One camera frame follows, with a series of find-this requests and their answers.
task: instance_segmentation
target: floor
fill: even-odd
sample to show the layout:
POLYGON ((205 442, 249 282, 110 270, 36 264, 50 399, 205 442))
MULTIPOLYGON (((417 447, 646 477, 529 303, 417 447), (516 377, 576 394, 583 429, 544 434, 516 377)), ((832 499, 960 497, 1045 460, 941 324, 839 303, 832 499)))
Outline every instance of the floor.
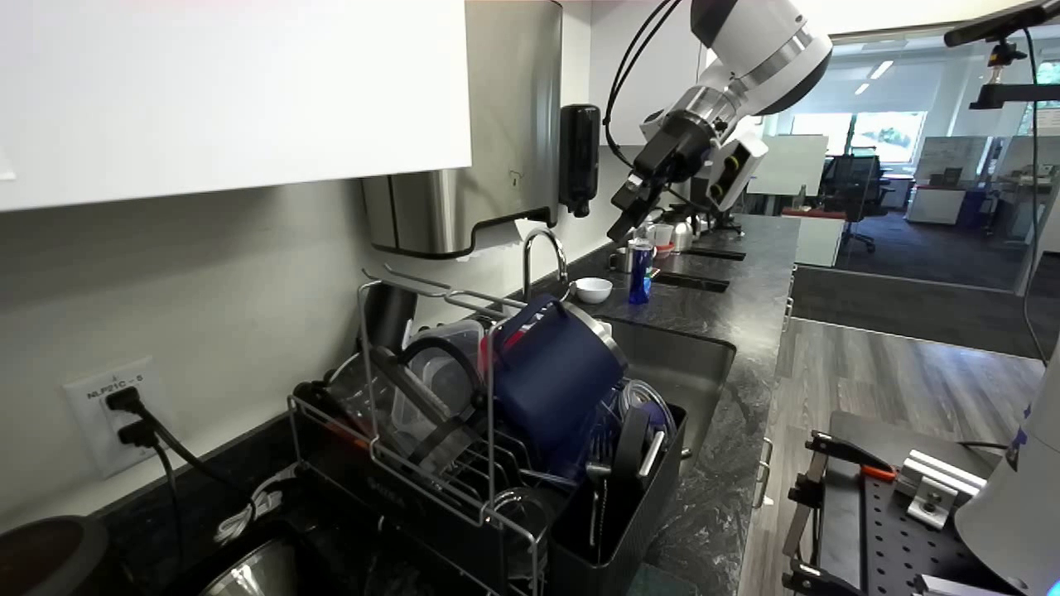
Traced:
POLYGON ((854 231, 875 239, 875 255, 851 245, 839 260, 839 270, 850 273, 1012 293, 1021 282, 1027 255, 1027 248, 1012 239, 989 239, 980 231, 958 231, 949 226, 911 226, 903 212, 869 216, 854 231))
POLYGON ((790 318, 768 419, 772 481, 750 530, 741 596, 786 592, 786 495, 808 466, 804 438, 829 429, 832 410, 935 438, 1009 442, 1036 399, 1039 376, 1045 365, 1030 357, 790 318))
POLYGON ((1035 293, 1035 300, 1027 303, 1035 335, 1023 323, 1023 300, 989 289, 909 282, 804 264, 797 273, 791 300, 800 318, 875 328, 888 335, 968 344, 1023 357, 1047 357, 1060 333, 1060 293, 1035 293))

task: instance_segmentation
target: window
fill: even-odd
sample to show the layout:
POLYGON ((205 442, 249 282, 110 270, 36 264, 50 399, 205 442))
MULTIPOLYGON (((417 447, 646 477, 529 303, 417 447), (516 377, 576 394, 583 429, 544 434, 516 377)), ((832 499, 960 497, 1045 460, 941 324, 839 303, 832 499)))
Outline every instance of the window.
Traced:
POLYGON ((850 145, 850 112, 778 112, 765 124, 765 137, 820 134, 829 137, 829 154, 842 156, 850 145))
POLYGON ((860 112, 851 145, 875 145, 884 165, 915 162, 927 112, 860 112))
MULTIPOLYGON (((1036 64, 1036 84, 1039 87, 1056 87, 1060 84, 1060 64, 1036 64)), ((1021 124, 1021 137, 1030 137, 1035 127, 1035 106, 1027 102, 1023 124, 1021 124)), ((1060 102, 1036 102, 1036 130, 1045 137, 1056 137, 1060 134, 1060 102)))

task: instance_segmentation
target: robotic arm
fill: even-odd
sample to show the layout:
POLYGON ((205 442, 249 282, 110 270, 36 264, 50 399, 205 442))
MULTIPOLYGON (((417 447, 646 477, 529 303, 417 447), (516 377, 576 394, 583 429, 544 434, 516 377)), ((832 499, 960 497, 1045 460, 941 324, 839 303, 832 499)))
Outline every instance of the robotic arm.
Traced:
POLYGON ((832 40, 808 31, 791 0, 694 0, 694 32, 712 59, 668 112, 646 124, 649 142, 614 199, 624 209, 614 242, 643 226, 666 185, 694 180, 706 162, 706 180, 733 206, 733 189, 750 184, 746 169, 761 156, 733 138, 740 120, 800 102, 832 57, 832 40))

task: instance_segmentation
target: chair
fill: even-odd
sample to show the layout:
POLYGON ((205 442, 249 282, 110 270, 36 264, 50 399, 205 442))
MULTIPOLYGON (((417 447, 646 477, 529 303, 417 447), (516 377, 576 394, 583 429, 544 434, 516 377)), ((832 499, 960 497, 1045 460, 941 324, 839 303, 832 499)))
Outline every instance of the chair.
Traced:
POLYGON ((893 180, 888 189, 884 189, 883 209, 884 212, 905 212, 911 197, 915 197, 915 184, 911 180, 893 180))
POLYGON ((826 180, 826 209, 845 212, 850 226, 842 231, 839 252, 850 252, 851 242, 863 242, 875 255, 875 239, 860 236, 854 222, 869 212, 883 212, 883 160, 879 156, 834 156, 826 180))

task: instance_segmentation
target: upper cabinet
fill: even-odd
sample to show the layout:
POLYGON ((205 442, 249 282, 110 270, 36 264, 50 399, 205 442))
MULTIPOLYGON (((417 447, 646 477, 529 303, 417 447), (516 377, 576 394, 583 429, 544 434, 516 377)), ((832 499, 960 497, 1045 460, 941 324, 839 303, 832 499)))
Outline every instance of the upper cabinet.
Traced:
POLYGON ((0 0, 0 212, 469 162, 464 0, 0 0))

